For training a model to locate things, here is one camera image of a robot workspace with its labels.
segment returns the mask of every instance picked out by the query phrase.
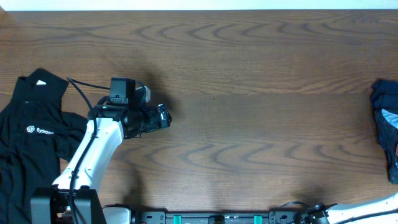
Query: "collar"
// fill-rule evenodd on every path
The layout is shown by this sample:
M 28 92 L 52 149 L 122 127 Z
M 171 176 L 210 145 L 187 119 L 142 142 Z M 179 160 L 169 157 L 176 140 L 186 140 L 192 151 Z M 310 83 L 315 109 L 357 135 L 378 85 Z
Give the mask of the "collar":
M 38 81 L 45 82 L 45 85 L 36 85 Z M 28 77 L 19 77 L 12 94 L 13 100 L 50 100 L 61 103 L 61 98 L 68 87 L 69 82 L 62 78 L 38 68 Z

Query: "green connector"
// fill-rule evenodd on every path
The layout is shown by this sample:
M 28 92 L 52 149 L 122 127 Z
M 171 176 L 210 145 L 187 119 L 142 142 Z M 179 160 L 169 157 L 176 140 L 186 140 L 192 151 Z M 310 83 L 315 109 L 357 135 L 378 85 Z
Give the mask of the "green connector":
M 182 217 L 181 217 L 181 215 L 174 215 L 174 217 L 173 217 L 173 224 L 182 224 Z
M 255 215 L 254 216 L 254 224 L 262 224 L 262 216 Z

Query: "white wall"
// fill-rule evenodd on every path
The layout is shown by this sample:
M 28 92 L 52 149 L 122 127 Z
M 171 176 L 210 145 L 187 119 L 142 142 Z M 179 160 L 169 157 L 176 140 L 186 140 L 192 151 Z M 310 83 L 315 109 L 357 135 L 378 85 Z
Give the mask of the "white wall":
M 398 0 L 0 0 L 6 11 L 398 9 Z

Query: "camera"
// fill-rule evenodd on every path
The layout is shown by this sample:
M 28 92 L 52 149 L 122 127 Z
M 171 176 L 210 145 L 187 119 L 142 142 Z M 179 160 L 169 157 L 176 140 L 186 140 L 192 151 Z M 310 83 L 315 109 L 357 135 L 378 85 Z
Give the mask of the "camera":
M 150 90 L 141 82 L 112 78 L 109 96 L 99 100 L 93 107 L 93 114 L 88 114 L 88 119 L 112 118 L 122 122 L 125 139 L 170 127 L 172 117 L 166 106 L 149 106 L 149 101 Z

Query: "cable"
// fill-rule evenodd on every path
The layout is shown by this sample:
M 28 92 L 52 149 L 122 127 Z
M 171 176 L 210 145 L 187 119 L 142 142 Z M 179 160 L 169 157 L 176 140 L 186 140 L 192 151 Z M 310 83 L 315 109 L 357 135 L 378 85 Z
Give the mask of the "cable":
M 307 205 L 307 204 L 304 203 L 304 202 L 298 202 L 298 201 L 296 201 L 296 202 L 287 202 L 286 204 L 283 204 L 283 205 L 279 206 L 279 208 L 284 208 L 284 207 L 291 206 L 291 205 L 301 205 L 301 206 L 303 206 L 303 207 L 305 207 L 305 208 L 309 208 L 309 207 L 310 207 L 309 205 Z M 294 215 L 293 220 L 296 220 L 297 215 L 300 215 L 300 214 L 297 212 L 297 213 Z
M 90 86 L 90 87 L 94 87 L 94 88 L 101 88 L 101 89 L 104 89 L 104 90 L 110 90 L 109 87 L 103 87 L 103 86 L 98 86 L 98 85 L 92 85 L 92 84 L 88 84 L 88 83 L 83 83 L 83 82 L 81 82 L 81 81 L 74 80 L 74 79 L 71 79 L 71 78 L 68 78 L 68 80 L 69 80 L 69 81 L 72 80 L 72 81 L 75 82 L 75 83 L 78 83 L 78 84 L 81 84 L 81 85 L 85 85 L 85 86 Z
M 142 84 L 142 82 L 140 81 L 136 81 L 136 83 L 138 83 L 144 89 L 144 97 L 145 97 L 147 95 L 147 89 L 145 88 L 144 84 Z
M 101 99 L 98 100 L 97 105 L 103 105 L 106 102 L 106 100 L 108 100 L 108 99 L 109 99 L 109 96 L 102 97 Z
M 358 220 L 362 220 L 362 219 L 365 219 L 365 218 L 379 217 L 379 216 L 382 216 L 382 215 L 390 215 L 390 214 L 394 214 L 394 213 L 398 213 L 398 209 L 387 211 L 387 212 L 379 212 L 379 213 L 373 213 L 373 214 L 368 214 L 368 215 L 362 215 L 362 216 L 356 217 L 356 218 L 349 218 L 347 220 L 338 222 L 336 224 L 345 224 L 345 223 L 350 223 L 350 222 L 356 222 Z
M 79 224 L 78 219 L 77 219 L 77 215 L 76 215 L 76 205 L 73 202 L 74 201 L 74 197 L 73 197 L 73 189 L 75 188 L 75 181 L 76 181 L 76 177 L 77 177 L 77 173 L 79 172 L 79 167 L 80 164 L 83 162 L 83 159 L 85 157 L 85 155 L 87 154 L 90 146 L 92 145 L 96 135 L 97 135 L 97 120 L 94 117 L 94 112 L 93 112 L 93 107 L 91 106 L 91 103 L 88 101 L 87 97 L 85 96 L 85 94 L 79 89 L 79 87 L 75 84 L 76 80 L 73 80 L 69 77 L 67 77 L 67 80 L 76 88 L 76 90 L 80 93 L 80 95 L 83 97 L 83 99 L 86 101 L 87 106 L 90 109 L 90 114 L 91 117 L 93 118 L 93 123 L 94 123 L 94 130 L 93 130 L 93 134 L 91 135 L 91 139 L 88 141 L 88 144 L 85 148 L 85 150 L 83 151 L 83 153 L 81 154 L 79 160 L 76 163 L 75 169 L 72 171 L 72 177 L 70 179 L 70 186 L 69 186 L 69 207 L 70 207 L 70 211 L 72 213 L 72 218 L 73 218 L 73 222 L 75 224 Z

